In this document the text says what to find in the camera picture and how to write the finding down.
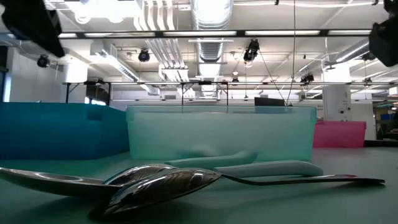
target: table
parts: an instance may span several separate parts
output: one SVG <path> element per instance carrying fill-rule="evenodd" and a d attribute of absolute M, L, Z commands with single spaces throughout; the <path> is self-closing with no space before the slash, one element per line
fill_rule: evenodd
<path fill-rule="evenodd" d="M 129 153 L 92 161 L 0 161 L 0 166 L 105 179 L 134 166 Z M 131 214 L 120 223 L 397 223 L 398 149 L 316 149 L 325 174 L 386 180 L 385 186 L 298 184 L 248 186 L 219 180 L 194 194 Z M 98 202 L 36 192 L 0 180 L 0 223 L 99 223 Z"/>

